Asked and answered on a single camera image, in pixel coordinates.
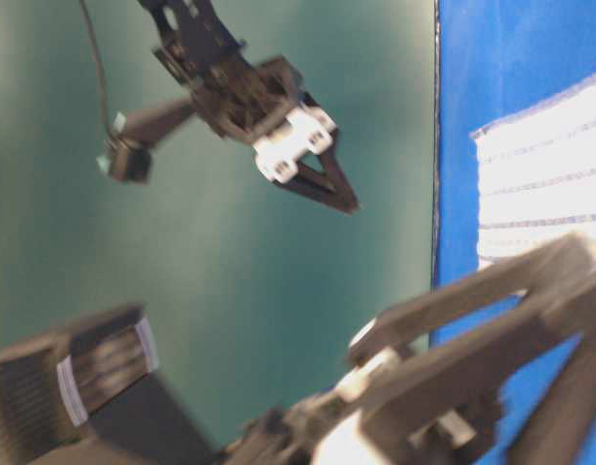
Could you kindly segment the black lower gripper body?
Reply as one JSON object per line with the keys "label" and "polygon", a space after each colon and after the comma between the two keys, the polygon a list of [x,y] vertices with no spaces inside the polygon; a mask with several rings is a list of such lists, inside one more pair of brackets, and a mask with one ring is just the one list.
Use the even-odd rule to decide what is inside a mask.
{"label": "black lower gripper body", "polygon": [[478,333],[430,354],[420,336],[384,333],[325,393],[272,409],[226,447],[229,464],[474,464],[493,448],[501,339]]}

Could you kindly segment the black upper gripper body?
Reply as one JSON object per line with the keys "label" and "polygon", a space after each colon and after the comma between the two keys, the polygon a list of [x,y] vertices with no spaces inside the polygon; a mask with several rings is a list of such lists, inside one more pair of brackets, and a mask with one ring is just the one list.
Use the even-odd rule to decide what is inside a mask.
{"label": "black upper gripper body", "polygon": [[257,65],[224,60],[192,88],[192,99],[217,134],[253,147],[255,165],[270,182],[289,182],[306,154],[333,145],[336,124],[306,102],[301,74],[282,55]]}

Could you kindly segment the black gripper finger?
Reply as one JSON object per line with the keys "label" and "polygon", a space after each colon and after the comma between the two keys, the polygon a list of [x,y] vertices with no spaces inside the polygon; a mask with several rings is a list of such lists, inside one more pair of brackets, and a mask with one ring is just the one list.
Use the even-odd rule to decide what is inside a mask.
{"label": "black gripper finger", "polygon": [[523,365],[579,336],[506,449],[509,464],[572,464],[596,421],[596,272],[409,360],[364,404],[364,433],[388,458],[452,408],[497,390]]}
{"label": "black gripper finger", "polygon": [[338,208],[358,208],[359,200],[336,155],[336,143],[318,156],[326,180],[331,185],[328,197]]}
{"label": "black gripper finger", "polygon": [[298,173],[286,183],[274,180],[273,184],[314,202],[353,214],[358,209],[358,200],[343,186],[337,187],[332,179],[324,172],[320,172],[298,162]]}
{"label": "black gripper finger", "polygon": [[500,299],[549,290],[596,264],[592,239],[570,232],[531,251],[483,268],[432,292],[397,303],[352,339],[348,361],[365,363],[384,347],[405,344]]}

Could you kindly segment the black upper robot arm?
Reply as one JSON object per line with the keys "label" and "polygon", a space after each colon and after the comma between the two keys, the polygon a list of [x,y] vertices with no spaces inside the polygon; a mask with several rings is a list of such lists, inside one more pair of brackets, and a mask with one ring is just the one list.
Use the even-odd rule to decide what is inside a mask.
{"label": "black upper robot arm", "polygon": [[[250,65],[208,1],[146,1],[155,54],[190,94],[153,125],[161,140],[198,115],[254,147],[273,184],[346,213],[358,200],[333,151],[336,125],[282,59]],[[222,464],[469,464],[495,442],[500,386],[564,340],[580,342],[506,452],[572,464],[596,419],[596,262],[571,232],[375,317],[330,391],[274,410]]]}

